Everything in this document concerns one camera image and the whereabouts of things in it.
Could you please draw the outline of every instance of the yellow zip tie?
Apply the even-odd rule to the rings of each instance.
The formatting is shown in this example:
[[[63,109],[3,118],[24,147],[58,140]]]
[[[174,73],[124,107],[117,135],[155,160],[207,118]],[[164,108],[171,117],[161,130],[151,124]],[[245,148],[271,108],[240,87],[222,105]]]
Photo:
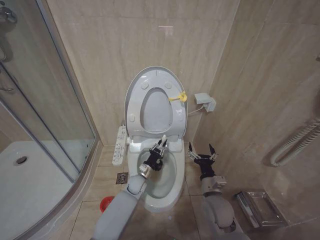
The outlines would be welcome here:
[[[168,98],[170,102],[175,101],[175,100],[180,100],[181,102],[186,102],[187,101],[187,94],[185,91],[181,92],[179,96],[177,97],[169,97]]]

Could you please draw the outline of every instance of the tiled wall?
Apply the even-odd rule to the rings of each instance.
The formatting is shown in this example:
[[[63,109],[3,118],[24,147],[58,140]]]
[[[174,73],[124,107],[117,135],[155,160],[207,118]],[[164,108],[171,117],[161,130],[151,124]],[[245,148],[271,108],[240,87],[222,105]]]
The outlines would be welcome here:
[[[6,5],[19,16],[19,21],[13,30],[1,36],[2,43],[8,42],[5,49],[11,49],[13,53],[12,59],[2,64],[14,76],[19,88],[57,139],[92,138],[92,131],[37,3],[34,0],[12,0]],[[4,74],[1,74],[1,84],[15,88]],[[51,139],[46,129],[39,131],[41,127],[37,127],[37,120],[33,120],[31,125],[34,128],[31,127],[29,123],[34,113],[24,107],[26,100],[18,91],[3,94],[3,99],[33,133],[36,131],[34,128],[38,128],[39,139]]]
[[[172,70],[189,96],[189,110],[196,109],[193,94],[209,92],[239,5],[239,0],[47,2],[104,145],[115,144],[128,86],[148,66]],[[188,118],[187,141],[200,117]]]
[[[0,123],[0,153],[12,142],[31,140],[2,104],[0,104]]]
[[[195,136],[230,194],[265,188],[290,225],[320,217],[320,138],[286,166],[268,154],[320,114],[319,13],[319,0],[241,0]]]

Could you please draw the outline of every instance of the metal soap dish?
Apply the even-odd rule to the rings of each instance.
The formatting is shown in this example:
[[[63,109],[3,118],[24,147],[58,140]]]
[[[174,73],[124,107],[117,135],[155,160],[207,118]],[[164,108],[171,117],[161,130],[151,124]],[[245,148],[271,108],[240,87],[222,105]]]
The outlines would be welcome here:
[[[254,228],[288,225],[284,216],[263,189],[241,191],[236,195],[236,199]]]

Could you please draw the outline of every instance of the shower door frame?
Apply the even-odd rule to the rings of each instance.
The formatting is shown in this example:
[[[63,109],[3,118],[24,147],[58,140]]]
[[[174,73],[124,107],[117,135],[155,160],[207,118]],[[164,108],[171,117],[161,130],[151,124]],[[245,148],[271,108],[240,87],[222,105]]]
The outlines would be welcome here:
[[[14,240],[47,239],[47,235],[49,235],[55,227],[59,227],[59,224],[57,224],[57,222],[62,224],[64,221],[63,219],[68,218],[68,215],[70,215],[72,211],[77,207],[77,204],[81,202],[81,197],[84,197],[83,195],[86,189],[89,188],[89,185],[94,175],[93,170],[98,165],[100,153],[102,151],[102,143],[100,140],[99,133],[90,114],[87,102],[78,83],[76,74],[74,72],[67,51],[60,37],[56,23],[52,17],[49,5],[46,0],[34,1],[38,5],[39,11],[51,36],[53,44],[57,50],[63,68],[70,80],[75,95],[79,101],[79,104],[83,110],[86,120],[94,135],[94,141],[91,145],[91,148],[81,168],[77,180],[73,183],[71,189],[67,192],[67,194],[61,199],[61,201],[55,207],[53,207],[53,209],[47,215],[45,215],[27,231],[23,232],[22,234],[14,238]]]

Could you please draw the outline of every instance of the toilet lid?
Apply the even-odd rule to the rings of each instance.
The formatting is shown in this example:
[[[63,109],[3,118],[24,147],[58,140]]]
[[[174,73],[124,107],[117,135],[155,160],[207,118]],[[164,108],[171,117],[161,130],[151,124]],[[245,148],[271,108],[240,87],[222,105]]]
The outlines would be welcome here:
[[[182,138],[187,126],[187,102],[176,98],[184,88],[168,69],[151,66],[142,70],[131,82],[125,97],[125,125],[134,136]]]

